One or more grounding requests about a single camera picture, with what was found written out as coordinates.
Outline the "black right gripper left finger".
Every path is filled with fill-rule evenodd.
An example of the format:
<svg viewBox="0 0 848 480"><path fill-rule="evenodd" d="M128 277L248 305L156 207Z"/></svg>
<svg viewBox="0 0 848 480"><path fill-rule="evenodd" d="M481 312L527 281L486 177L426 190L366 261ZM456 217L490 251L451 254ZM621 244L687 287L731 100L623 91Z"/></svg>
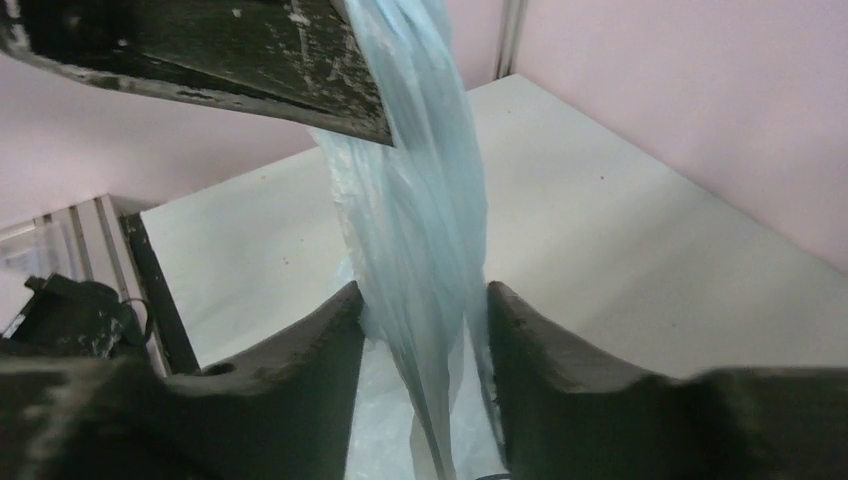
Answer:
<svg viewBox="0 0 848 480"><path fill-rule="evenodd" d="M1 361L5 479L341 479L359 378L355 283L195 374L124 356Z"/></svg>

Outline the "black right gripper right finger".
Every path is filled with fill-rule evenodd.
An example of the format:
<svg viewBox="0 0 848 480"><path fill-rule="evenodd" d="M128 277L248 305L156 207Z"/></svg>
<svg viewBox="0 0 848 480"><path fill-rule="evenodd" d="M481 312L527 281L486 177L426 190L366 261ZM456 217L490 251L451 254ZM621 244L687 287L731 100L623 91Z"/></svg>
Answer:
<svg viewBox="0 0 848 480"><path fill-rule="evenodd" d="M517 479L843 479L843 368L661 375L488 286L506 464Z"/></svg>

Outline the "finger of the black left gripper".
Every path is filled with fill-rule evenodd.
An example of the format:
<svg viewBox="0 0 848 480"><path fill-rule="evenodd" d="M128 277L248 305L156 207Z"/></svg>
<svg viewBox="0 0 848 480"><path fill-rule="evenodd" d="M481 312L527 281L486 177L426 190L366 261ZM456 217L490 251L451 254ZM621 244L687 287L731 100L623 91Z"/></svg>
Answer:
<svg viewBox="0 0 848 480"><path fill-rule="evenodd" d="M341 1L4 0L1 50L96 88L392 141Z"/></svg>

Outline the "light blue printed plastic bag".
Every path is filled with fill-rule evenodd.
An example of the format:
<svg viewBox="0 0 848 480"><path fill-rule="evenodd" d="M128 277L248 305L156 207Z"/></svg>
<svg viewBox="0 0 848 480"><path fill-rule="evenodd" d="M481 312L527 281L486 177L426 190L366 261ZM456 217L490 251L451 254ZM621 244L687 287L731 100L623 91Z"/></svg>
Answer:
<svg viewBox="0 0 848 480"><path fill-rule="evenodd" d="M504 475L487 337L487 200L440 1L350 1L390 145L314 130L371 339L349 472Z"/></svg>

